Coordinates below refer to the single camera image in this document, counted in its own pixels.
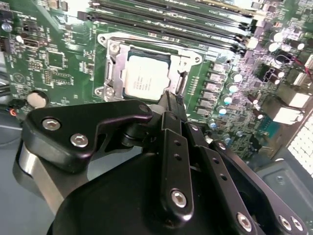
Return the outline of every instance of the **capacitor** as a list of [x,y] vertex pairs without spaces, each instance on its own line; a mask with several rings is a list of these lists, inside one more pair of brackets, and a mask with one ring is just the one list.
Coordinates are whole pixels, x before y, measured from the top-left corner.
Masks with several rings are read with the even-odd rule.
[[278,61],[282,64],[287,64],[292,61],[292,58],[293,58],[292,54],[280,49],[278,50],[278,53],[276,55],[275,62]]
[[310,47],[310,48],[313,48],[313,38],[309,38],[307,40],[307,45]]
[[281,71],[280,69],[277,69],[277,68],[274,68],[274,67],[271,67],[272,69],[272,73],[278,77],[278,78],[282,78],[285,76],[285,73],[283,71]]
[[233,99],[230,95],[224,94],[222,95],[222,101],[224,105],[230,105],[233,102]]
[[273,83],[274,85],[278,85],[278,84],[280,83],[280,80],[279,80],[277,77],[275,77],[275,76],[271,76],[271,77],[269,78],[269,81],[270,81],[271,83]]
[[290,40],[289,46],[291,46],[292,48],[295,48],[297,50],[302,50],[304,48],[305,44],[302,42],[296,41],[296,40]]
[[253,109],[252,112],[253,112],[253,114],[257,117],[257,119],[259,119],[259,120],[261,120],[261,119],[264,117],[264,115],[262,114],[262,112],[259,111],[259,110],[257,110],[257,109]]
[[27,95],[26,100],[27,103],[35,109],[44,108],[49,103],[48,96],[41,91],[32,91]]
[[280,45],[278,43],[268,42],[265,44],[265,49],[269,52],[275,52],[279,49]]
[[252,103],[252,104],[257,104],[259,103],[259,101],[257,100],[257,98],[251,94],[248,94],[248,100]]
[[10,23],[7,23],[7,22],[4,22],[2,25],[1,25],[1,28],[7,32],[7,33],[10,33],[13,31],[13,27]]
[[225,144],[229,144],[229,142],[231,141],[230,135],[229,134],[223,135],[223,141]]
[[243,131],[237,131],[236,136],[242,137],[242,136],[244,136],[244,132]]
[[225,115],[227,114],[227,109],[224,106],[219,106],[216,108],[217,112],[219,112],[219,115]]
[[284,39],[284,35],[280,32],[272,32],[269,37],[276,43],[281,43]]
[[216,129],[217,128],[217,124],[215,123],[214,119],[209,120],[208,125],[211,129]]
[[229,90],[230,93],[235,93],[238,91],[238,87],[235,83],[228,83],[226,88]]
[[234,80],[234,82],[241,82],[243,80],[243,76],[238,72],[233,72],[230,77]]

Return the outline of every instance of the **chip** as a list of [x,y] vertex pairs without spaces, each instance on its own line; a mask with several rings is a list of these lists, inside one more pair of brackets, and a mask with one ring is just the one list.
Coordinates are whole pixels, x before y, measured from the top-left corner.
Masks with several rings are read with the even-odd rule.
[[261,86],[261,82],[255,82],[254,83],[254,87],[260,87]]
[[240,100],[239,99],[233,99],[233,104],[239,104]]
[[159,100],[170,83],[167,74],[167,62],[133,55],[127,64],[125,94],[141,99]]
[[254,65],[254,62],[255,62],[255,59],[253,59],[253,58],[247,58],[246,59],[246,64],[247,65]]

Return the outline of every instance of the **black wire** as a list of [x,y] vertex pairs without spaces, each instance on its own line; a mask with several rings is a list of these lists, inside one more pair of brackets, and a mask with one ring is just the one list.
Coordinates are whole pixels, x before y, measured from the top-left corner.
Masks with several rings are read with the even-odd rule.
[[0,86],[0,91],[7,90],[7,89],[10,89],[10,85]]
[[7,95],[11,95],[11,92],[10,91],[0,92],[0,97],[7,96]]

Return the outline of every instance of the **white component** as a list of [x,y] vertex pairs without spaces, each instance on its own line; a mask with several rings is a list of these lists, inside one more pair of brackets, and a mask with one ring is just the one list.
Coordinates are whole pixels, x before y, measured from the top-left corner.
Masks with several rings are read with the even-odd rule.
[[279,78],[282,78],[282,77],[284,77],[284,76],[285,76],[285,73],[284,73],[284,72],[279,72],[278,75],[277,75],[277,77],[279,77]]
[[304,43],[300,43],[297,47],[298,50],[302,50],[305,47]]
[[274,51],[277,51],[277,49],[279,48],[279,44],[278,43],[268,43],[266,45],[266,47],[268,48],[268,50],[270,52],[274,52]]
[[225,114],[227,114],[227,110],[226,109],[220,109],[219,110],[219,114],[220,115],[225,115]]
[[234,82],[241,82],[243,80],[243,76],[241,74],[236,74],[233,79]]
[[259,40],[257,38],[250,38],[246,41],[246,47],[250,49],[256,49],[259,44]]
[[279,83],[280,83],[280,80],[278,80],[278,79],[274,81],[275,85],[278,85]]
[[19,43],[24,43],[24,40],[20,35],[16,36],[16,41],[18,41]]
[[147,57],[131,56],[126,65],[125,94],[159,100],[169,86],[168,63]]
[[231,93],[235,93],[238,91],[238,87],[236,85],[230,86],[228,89]]
[[259,120],[261,120],[263,118],[263,114],[258,115],[257,117]]
[[224,99],[224,103],[227,104],[227,105],[231,104],[232,102],[233,102],[233,99],[231,97],[226,97]]
[[282,33],[276,33],[273,36],[273,40],[276,43],[281,43],[283,41],[283,39],[284,39],[284,35]]

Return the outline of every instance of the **silver screw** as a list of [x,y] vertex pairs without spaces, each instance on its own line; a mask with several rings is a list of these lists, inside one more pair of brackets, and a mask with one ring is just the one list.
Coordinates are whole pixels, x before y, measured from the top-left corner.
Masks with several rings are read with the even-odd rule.
[[112,101],[114,98],[114,90],[111,87],[106,87],[105,88],[105,101]]
[[12,32],[12,30],[13,30],[12,25],[9,24],[9,23],[3,23],[3,24],[1,25],[1,28],[2,28],[5,32],[8,32],[8,33]]
[[222,150],[226,150],[226,147],[225,147],[222,143],[219,143],[219,147],[220,147]]
[[236,136],[238,137],[242,137],[244,135],[244,133],[242,131],[237,131],[236,132]]
[[194,124],[191,124],[191,128],[194,129],[195,131],[198,131],[198,127]]
[[117,54],[120,50],[120,47],[118,44],[110,44],[109,49],[110,49],[111,54]]
[[238,220],[239,224],[241,225],[241,227],[243,227],[244,230],[246,230],[247,232],[252,231],[251,222],[248,220],[248,218],[244,214],[238,212],[237,220]]
[[293,216],[291,217],[291,220],[293,221],[293,224],[295,225],[295,227],[300,230],[300,231],[303,231],[303,227],[302,225],[300,224],[300,222],[294,218]]
[[74,134],[70,138],[70,142],[79,148],[85,148],[88,145],[88,139],[82,134]]
[[180,208],[184,208],[187,205],[187,199],[182,192],[180,192],[178,190],[174,190],[174,191],[172,191],[171,196],[172,196],[172,200],[176,204],[176,206],[178,206]]
[[279,220],[282,223],[282,225],[288,230],[291,231],[291,225],[288,222],[288,220],[286,220],[284,217],[282,217],[281,215],[279,216]]
[[56,119],[48,118],[43,120],[43,127],[49,131],[56,131],[60,129],[61,124]]

